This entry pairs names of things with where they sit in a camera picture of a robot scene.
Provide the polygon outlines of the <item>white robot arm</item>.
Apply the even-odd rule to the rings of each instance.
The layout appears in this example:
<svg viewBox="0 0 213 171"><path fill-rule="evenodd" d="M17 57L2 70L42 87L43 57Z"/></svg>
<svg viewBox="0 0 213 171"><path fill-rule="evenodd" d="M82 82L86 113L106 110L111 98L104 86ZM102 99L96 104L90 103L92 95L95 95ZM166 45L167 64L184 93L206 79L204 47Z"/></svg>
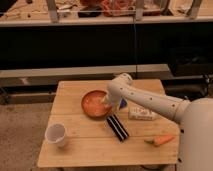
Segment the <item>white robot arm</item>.
<svg viewBox="0 0 213 171"><path fill-rule="evenodd" d="M107 101L115 106L126 98L177 123L177 171L213 171L213 98L189 101L134 88L132 82L127 73L110 80Z"/></svg>

